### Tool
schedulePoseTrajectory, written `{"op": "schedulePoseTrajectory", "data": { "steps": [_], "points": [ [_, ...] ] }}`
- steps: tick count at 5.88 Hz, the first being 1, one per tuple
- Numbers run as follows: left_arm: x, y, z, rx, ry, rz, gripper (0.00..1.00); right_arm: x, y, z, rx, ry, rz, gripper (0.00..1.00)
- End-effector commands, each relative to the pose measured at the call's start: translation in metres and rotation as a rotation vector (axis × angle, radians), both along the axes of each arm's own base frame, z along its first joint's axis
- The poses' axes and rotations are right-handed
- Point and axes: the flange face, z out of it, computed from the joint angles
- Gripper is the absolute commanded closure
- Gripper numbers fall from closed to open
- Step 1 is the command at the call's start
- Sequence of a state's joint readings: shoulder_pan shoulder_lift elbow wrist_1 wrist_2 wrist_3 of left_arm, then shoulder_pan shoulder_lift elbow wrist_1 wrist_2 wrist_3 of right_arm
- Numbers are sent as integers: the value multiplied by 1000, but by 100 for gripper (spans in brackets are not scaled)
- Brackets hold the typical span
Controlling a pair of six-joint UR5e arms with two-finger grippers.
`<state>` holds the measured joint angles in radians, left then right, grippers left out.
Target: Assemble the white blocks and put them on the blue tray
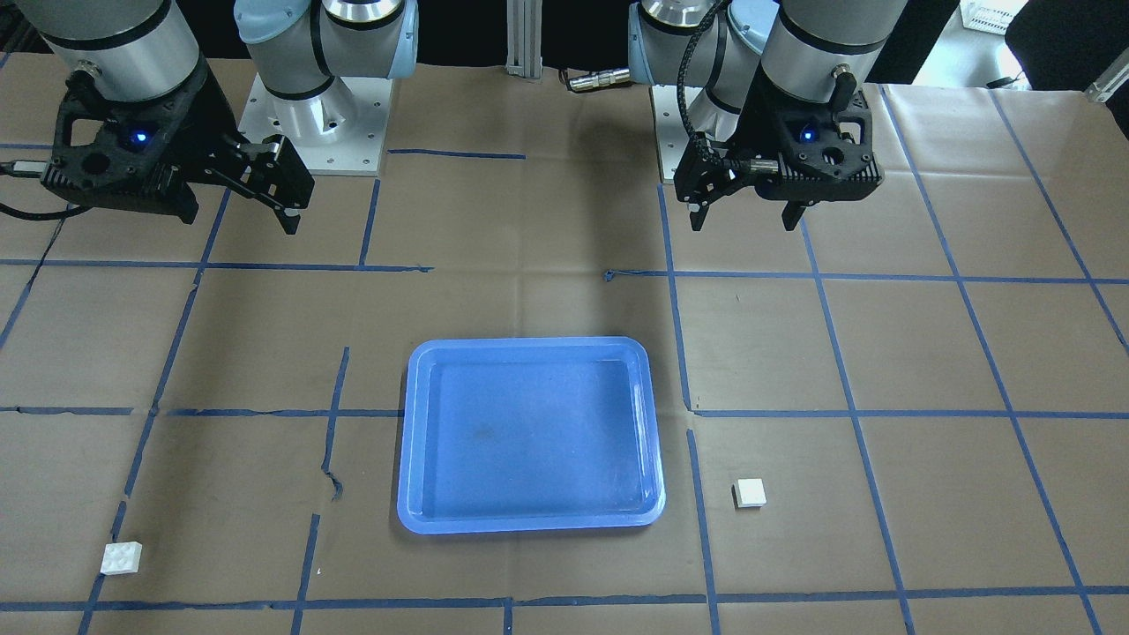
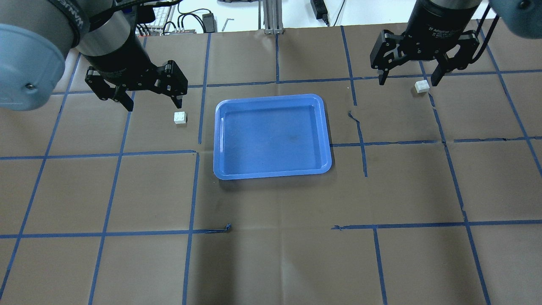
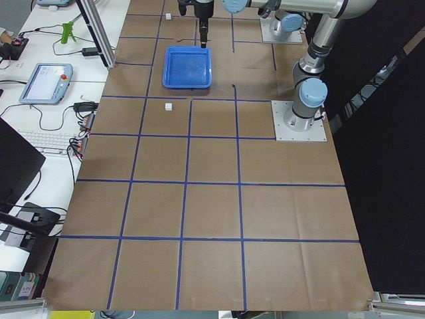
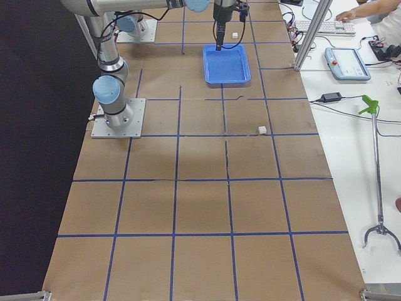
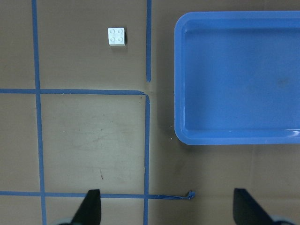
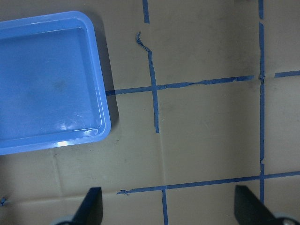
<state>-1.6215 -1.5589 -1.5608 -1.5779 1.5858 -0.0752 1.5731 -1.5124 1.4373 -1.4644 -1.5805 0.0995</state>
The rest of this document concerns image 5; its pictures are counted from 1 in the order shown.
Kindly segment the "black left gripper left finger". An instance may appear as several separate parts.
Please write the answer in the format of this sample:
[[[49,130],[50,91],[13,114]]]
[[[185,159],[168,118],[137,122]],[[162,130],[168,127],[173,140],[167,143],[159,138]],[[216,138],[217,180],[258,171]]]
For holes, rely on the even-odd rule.
[[[101,194],[99,189],[89,190],[71,220],[72,225],[99,225],[101,223]]]

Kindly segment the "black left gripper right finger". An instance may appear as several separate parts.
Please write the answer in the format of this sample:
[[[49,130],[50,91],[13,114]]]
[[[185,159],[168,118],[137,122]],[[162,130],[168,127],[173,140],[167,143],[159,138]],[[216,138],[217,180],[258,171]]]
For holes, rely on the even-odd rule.
[[[233,192],[233,219],[236,225],[272,225],[274,221],[244,188]]]

